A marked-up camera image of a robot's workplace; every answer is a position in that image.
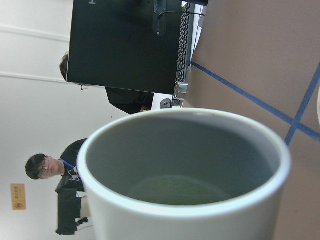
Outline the standing person with glasses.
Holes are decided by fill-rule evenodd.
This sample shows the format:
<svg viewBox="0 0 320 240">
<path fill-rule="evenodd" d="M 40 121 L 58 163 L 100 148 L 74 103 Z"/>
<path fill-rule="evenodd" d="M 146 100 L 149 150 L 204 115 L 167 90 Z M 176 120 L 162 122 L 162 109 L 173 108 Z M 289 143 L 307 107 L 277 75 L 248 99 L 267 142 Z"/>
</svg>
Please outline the standing person with glasses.
<svg viewBox="0 0 320 240">
<path fill-rule="evenodd" d="M 90 210 L 82 179 L 77 169 L 77 157 L 86 139 L 69 145 L 59 158 L 44 153 L 33 155 L 25 165 L 26 175 L 32 180 L 61 176 L 58 194 L 58 235 L 74 235 L 83 223 L 88 222 Z"/>
</svg>

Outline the black keyboard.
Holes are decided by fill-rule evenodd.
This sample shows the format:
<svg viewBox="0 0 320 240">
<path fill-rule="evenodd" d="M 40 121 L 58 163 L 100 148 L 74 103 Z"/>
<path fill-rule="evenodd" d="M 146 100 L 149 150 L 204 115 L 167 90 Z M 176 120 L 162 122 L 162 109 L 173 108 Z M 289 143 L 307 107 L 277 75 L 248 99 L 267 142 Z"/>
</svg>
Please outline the black keyboard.
<svg viewBox="0 0 320 240">
<path fill-rule="evenodd" d="M 176 81 L 184 82 L 187 73 L 188 63 L 188 38 L 189 38 L 189 15 L 191 4 L 186 3 L 182 7 L 182 15 L 180 21 L 180 33 L 178 43 L 178 58 L 177 58 L 177 72 Z"/>
</svg>

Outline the black computer mouse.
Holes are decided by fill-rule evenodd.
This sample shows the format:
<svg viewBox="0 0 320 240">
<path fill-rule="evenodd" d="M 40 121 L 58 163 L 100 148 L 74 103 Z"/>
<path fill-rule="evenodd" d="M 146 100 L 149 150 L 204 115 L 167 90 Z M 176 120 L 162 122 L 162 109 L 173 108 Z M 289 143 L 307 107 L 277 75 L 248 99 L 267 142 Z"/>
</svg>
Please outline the black computer mouse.
<svg viewBox="0 0 320 240">
<path fill-rule="evenodd" d="M 172 108 L 172 100 L 170 98 L 163 99 L 159 104 L 160 109 Z"/>
</svg>

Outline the yellow wall sign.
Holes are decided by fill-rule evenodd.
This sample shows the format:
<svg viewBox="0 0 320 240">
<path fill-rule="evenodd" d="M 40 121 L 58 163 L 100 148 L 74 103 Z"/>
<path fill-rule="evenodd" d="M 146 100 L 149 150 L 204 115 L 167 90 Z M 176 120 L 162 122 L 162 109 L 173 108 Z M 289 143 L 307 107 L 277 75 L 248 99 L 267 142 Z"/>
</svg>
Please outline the yellow wall sign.
<svg viewBox="0 0 320 240">
<path fill-rule="evenodd" d="M 17 211 L 26 210 L 26 195 L 24 184 L 11 184 L 11 203 L 12 209 Z"/>
</svg>

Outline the black computer monitor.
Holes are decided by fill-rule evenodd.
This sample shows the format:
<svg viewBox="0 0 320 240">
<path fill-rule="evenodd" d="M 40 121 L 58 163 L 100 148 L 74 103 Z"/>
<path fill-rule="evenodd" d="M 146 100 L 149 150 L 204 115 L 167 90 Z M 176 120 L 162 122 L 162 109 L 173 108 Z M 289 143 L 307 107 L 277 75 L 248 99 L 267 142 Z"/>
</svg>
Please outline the black computer monitor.
<svg viewBox="0 0 320 240">
<path fill-rule="evenodd" d="M 66 80 L 69 83 L 171 95 L 175 89 L 181 17 L 193 0 L 76 0 Z"/>
</svg>

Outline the seated person in black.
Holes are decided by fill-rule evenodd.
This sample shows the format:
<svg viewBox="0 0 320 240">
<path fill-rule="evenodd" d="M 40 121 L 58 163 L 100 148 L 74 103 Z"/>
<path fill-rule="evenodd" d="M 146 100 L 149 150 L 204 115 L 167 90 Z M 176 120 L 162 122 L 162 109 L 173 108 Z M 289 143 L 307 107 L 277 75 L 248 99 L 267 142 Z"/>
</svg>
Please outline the seated person in black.
<svg viewBox="0 0 320 240">
<path fill-rule="evenodd" d="M 109 103 L 115 108 L 133 115 L 152 109 L 154 93 L 105 87 Z"/>
</svg>

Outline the white mug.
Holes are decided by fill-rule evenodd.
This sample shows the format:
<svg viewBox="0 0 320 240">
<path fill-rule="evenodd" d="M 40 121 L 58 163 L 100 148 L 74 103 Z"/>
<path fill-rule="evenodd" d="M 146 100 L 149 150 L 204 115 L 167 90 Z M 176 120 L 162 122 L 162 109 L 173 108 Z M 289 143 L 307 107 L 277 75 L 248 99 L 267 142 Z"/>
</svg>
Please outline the white mug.
<svg viewBox="0 0 320 240">
<path fill-rule="evenodd" d="M 247 117 L 162 109 L 97 130 L 77 169 L 98 240 L 271 240 L 291 154 Z"/>
</svg>

